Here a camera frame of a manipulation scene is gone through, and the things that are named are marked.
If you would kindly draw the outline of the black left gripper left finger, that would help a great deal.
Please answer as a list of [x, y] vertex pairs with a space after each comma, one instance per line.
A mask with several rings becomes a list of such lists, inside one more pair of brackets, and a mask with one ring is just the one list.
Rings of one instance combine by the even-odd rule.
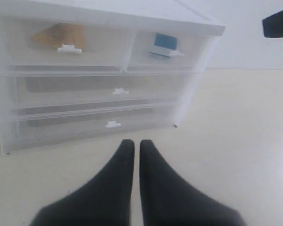
[[32, 226], [128, 226], [134, 169], [134, 142], [120, 146], [90, 181], [40, 209]]

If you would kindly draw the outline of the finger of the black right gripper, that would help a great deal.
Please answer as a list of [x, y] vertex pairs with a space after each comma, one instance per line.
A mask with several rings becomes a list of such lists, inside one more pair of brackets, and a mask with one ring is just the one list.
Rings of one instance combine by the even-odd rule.
[[283, 10], [262, 20], [265, 38], [283, 38]]

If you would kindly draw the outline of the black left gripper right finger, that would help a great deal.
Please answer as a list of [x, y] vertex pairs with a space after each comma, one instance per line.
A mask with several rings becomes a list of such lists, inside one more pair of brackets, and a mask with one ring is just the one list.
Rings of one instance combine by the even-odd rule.
[[151, 140], [140, 143], [140, 196], [145, 226], [244, 226], [239, 212], [205, 195], [167, 163]]

